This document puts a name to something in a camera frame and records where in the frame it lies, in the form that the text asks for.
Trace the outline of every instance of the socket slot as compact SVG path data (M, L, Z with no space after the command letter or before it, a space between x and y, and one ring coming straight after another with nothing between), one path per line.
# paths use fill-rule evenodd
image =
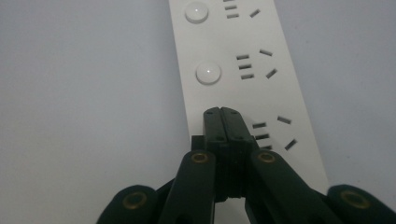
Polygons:
M272 146L266 146L266 147L260 147L260 149L264 149L264 150L272 150Z
M239 65L239 70L251 68L251 63Z
M257 16L257 14L259 14L259 13L260 13L260 10L256 9L254 12L250 13L250 17L253 18L253 17Z
M248 54L242 54L242 55L236 56L236 60L244 60L244 59L248 59L248 58L249 58Z
M227 19L237 18L239 17L238 13L227 15Z
M293 140L291 140L291 142L289 142L289 143L285 146L285 149L286 149L286 150L289 150L289 149L291 149L292 147L294 147L296 144L297 144L297 140L293 139Z
M237 8L237 6L228 6L228 7L225 7L226 10L231 10L231 9L236 9L236 8Z
M276 68L274 68L274 70L272 70L270 73L268 73L268 74L266 75L266 77L267 77L268 79L270 79L270 77L272 77L275 73L277 73Z
M254 74L247 74L247 75L242 75L241 79L245 80L245 79L250 79L250 78L254 78Z
M277 116L277 120L279 120L280 122L284 122L284 123L287 123L287 124L291 124L291 119L287 119L287 118L285 118L285 117Z
M262 139L267 139L270 138L270 134L266 133L266 134L260 134L260 135L256 135L254 136L256 138L256 140L262 140Z
M253 127L253 129L264 128L264 127L267 127L267 124L265 122L255 123L255 124L252 124L252 127Z
M273 52L265 50L265 49L260 49L260 53L261 54L265 54L265 55L270 56L270 57L272 57L272 55L273 55Z

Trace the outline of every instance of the power strip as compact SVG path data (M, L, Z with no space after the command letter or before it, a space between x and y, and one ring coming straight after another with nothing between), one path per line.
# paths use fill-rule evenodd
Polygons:
M239 111L262 149L313 189L328 181L273 0L170 0L190 135L203 113Z

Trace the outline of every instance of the white round button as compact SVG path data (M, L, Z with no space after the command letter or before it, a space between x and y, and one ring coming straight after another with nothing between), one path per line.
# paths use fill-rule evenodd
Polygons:
M191 23L201 23L206 21L209 9L204 3L193 2L186 7L186 18Z
M221 76L221 69L216 63L205 62L198 65L196 76L199 82L204 85L215 84Z

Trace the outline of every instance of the white table surface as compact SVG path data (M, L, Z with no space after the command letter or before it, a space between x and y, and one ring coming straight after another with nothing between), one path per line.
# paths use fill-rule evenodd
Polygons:
M94 223L175 176L190 140L167 4L0 0L0 223ZM396 1L276 6L330 183L396 210Z

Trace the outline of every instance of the electrical outlet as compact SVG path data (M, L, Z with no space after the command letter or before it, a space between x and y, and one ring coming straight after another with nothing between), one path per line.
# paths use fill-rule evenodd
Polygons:
M328 181L273 0L170 0L190 135L203 113L239 111L262 149L313 189Z

